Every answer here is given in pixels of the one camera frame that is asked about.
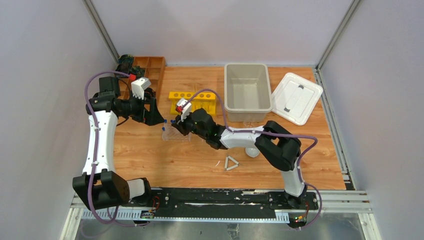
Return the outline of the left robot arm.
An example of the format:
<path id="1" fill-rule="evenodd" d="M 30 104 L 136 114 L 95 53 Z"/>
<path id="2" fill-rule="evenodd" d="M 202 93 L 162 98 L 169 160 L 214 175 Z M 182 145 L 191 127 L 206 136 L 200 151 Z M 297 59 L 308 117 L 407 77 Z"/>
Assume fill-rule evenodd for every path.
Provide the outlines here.
<path id="1" fill-rule="evenodd" d="M 123 206 L 131 201 L 142 207 L 153 201 L 145 177 L 125 180 L 116 173 L 114 139 L 120 117 L 147 126 L 164 123 L 157 107 L 155 91 L 146 77 L 130 77 L 129 97 L 121 99 L 119 79 L 99 78 L 99 91 L 86 104 L 90 134 L 86 163 L 82 175 L 74 177 L 72 187 L 90 210 Z"/>

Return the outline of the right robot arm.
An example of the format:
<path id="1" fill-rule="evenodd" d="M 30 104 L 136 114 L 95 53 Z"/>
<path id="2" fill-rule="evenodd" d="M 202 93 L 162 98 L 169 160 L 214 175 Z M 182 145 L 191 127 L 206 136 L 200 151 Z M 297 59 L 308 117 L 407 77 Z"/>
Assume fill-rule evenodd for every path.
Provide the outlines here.
<path id="1" fill-rule="evenodd" d="M 216 150 L 245 148 L 259 151 L 281 172 L 286 204 L 298 209 L 305 203 L 307 187 L 298 170 L 301 141 L 290 137 L 290 132 L 277 122 L 269 120 L 255 128 L 226 128 L 215 123 L 204 109 L 197 109 L 186 118 L 178 115 L 171 125 L 184 136 L 190 133 L 199 136 Z"/>

